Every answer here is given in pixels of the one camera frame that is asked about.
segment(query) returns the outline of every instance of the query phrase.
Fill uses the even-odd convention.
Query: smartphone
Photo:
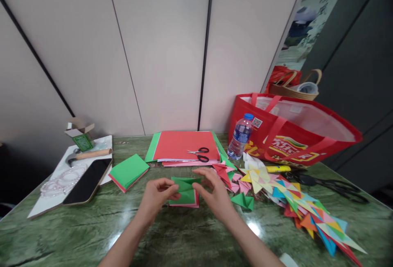
[[[71,206],[89,202],[109,169],[112,159],[95,160],[67,195],[63,205]]]

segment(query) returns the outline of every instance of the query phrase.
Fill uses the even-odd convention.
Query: qr code
[[[254,118],[252,125],[255,126],[256,128],[259,128],[259,126],[261,126],[262,121],[259,120],[258,118]]]

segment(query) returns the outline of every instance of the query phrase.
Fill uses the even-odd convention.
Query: red bag
[[[245,113],[254,115],[245,151],[271,162],[307,168],[362,141],[355,127],[315,101],[253,93],[236,96],[229,143]]]

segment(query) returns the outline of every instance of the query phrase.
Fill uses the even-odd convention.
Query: glue stick
[[[266,166],[268,173],[278,173],[278,172],[289,172],[291,167],[282,165],[282,166]]]

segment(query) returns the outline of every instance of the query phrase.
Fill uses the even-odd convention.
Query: plastic bottle
[[[235,126],[232,141],[228,147],[228,156],[231,159],[240,159],[244,152],[244,146],[250,139],[253,127],[251,126],[254,116],[252,114],[244,114],[244,118],[240,119]]]

